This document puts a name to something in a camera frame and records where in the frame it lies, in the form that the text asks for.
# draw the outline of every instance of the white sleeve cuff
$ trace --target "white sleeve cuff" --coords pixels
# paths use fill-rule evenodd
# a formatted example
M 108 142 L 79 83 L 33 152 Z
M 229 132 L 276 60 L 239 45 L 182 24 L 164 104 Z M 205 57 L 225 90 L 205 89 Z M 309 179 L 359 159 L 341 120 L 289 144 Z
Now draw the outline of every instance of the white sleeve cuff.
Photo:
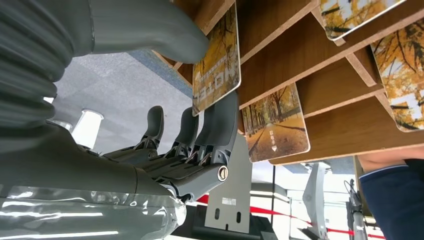
M 362 179 L 366 176 L 369 176 L 369 175 L 372 175 L 372 174 L 375 174 L 375 173 L 378 173 L 378 172 L 381 172 L 381 171 L 384 171 L 384 170 L 387 170 L 387 169 L 394 169 L 394 168 L 408 168 L 408 165 L 395 165 L 395 166 L 388 166 L 388 167 L 385 167 L 385 168 L 377 169 L 377 170 L 368 172 L 368 173 L 360 176 L 359 179 Z

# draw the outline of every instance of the metal bolt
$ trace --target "metal bolt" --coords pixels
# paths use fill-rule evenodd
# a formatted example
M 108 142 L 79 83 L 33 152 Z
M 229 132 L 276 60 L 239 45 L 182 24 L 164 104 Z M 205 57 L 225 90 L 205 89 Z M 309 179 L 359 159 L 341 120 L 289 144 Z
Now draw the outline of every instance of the metal bolt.
M 218 169 L 218 180 L 224 182 L 228 178 L 228 168 L 227 166 L 221 166 Z

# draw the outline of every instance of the robotic hand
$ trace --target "robotic hand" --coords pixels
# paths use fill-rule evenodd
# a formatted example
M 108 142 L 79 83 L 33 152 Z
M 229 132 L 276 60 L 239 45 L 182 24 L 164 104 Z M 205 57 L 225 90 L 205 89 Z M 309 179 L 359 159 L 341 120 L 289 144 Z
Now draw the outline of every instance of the robotic hand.
M 197 120 L 186 110 L 173 148 L 157 157 L 162 118 L 140 144 L 104 156 L 46 122 L 55 112 L 43 97 L 56 95 L 53 82 L 72 57 L 150 48 L 199 61 L 208 39 L 178 8 L 167 0 L 0 6 L 0 239 L 162 239 L 184 221 L 185 202 L 225 181 L 237 133 L 235 92 L 205 111 L 196 139 Z

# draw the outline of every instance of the wooden rack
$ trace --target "wooden rack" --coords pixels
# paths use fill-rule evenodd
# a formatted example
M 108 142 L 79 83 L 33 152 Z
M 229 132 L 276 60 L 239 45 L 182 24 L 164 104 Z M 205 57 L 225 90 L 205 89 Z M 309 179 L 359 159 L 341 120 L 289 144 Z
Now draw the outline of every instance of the wooden rack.
M 208 34 L 235 0 L 173 2 Z M 334 42 L 322 28 L 318 0 L 237 0 L 237 15 L 240 109 L 296 82 L 306 118 L 310 151 L 271 163 L 424 145 L 424 131 L 397 129 L 369 49 L 369 44 L 423 18 L 423 0 L 407 0 Z M 191 86 L 192 64 L 156 55 Z

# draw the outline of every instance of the person's arm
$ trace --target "person's arm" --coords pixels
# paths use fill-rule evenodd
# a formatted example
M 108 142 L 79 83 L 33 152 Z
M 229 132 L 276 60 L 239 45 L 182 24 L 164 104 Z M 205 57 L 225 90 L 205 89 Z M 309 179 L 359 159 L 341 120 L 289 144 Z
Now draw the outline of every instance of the person's arm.
M 404 159 L 424 159 L 424 147 L 359 156 L 363 195 L 388 240 L 424 239 L 424 182 Z

